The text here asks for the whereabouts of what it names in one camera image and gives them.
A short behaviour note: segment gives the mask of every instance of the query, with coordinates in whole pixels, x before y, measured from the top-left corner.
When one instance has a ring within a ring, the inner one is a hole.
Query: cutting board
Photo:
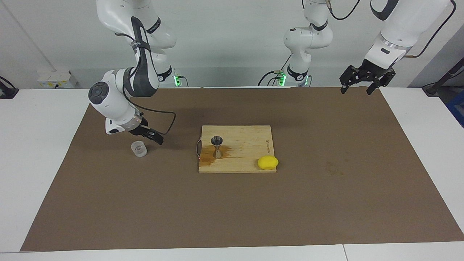
[[[216,159],[214,136],[220,136],[222,157]],[[274,156],[274,144],[270,126],[210,126],[201,131],[199,173],[275,173],[277,169],[262,170],[258,159]]]

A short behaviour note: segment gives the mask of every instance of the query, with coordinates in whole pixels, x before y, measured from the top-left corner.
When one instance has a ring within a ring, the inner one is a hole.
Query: white table surface
[[[463,230],[464,129],[438,98],[421,89],[381,91]],[[464,242],[16,253],[87,105],[87,90],[21,90],[13,100],[0,100],[0,261],[464,260]]]

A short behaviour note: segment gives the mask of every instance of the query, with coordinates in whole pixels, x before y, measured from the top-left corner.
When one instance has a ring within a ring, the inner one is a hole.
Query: clear plastic cup
[[[143,141],[138,140],[132,143],[130,147],[137,157],[143,157],[147,154],[147,147],[145,147]]]

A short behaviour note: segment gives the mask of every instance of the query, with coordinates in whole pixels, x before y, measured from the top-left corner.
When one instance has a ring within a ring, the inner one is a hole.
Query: lemon
[[[273,156],[264,156],[258,160],[258,167],[262,170],[273,170],[279,165],[279,161]]]

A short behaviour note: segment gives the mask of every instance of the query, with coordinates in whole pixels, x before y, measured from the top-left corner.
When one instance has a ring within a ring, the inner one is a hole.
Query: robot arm
[[[291,51],[287,67],[287,82],[302,85],[308,75],[311,54],[308,49],[324,48],[330,45],[333,33],[328,27],[329,10],[325,0],[306,0],[304,16],[308,27],[296,27],[285,33],[284,43]]]
[[[340,76],[342,93],[362,81],[373,82],[370,95],[387,86],[395,76],[393,65],[401,60],[449,4],[449,0],[388,0],[382,12],[372,11],[385,26],[367,52],[362,65],[350,65]]]
[[[148,127],[147,120],[128,97],[151,97],[160,82],[174,82],[174,77],[170,77],[173,69],[161,49],[173,47],[176,38],[154,12],[151,0],[97,0],[97,13],[107,28],[127,37],[137,66],[107,72],[89,90],[90,103],[106,117],[108,134],[129,131],[161,145],[163,137]],[[162,73],[158,74],[155,66]]]

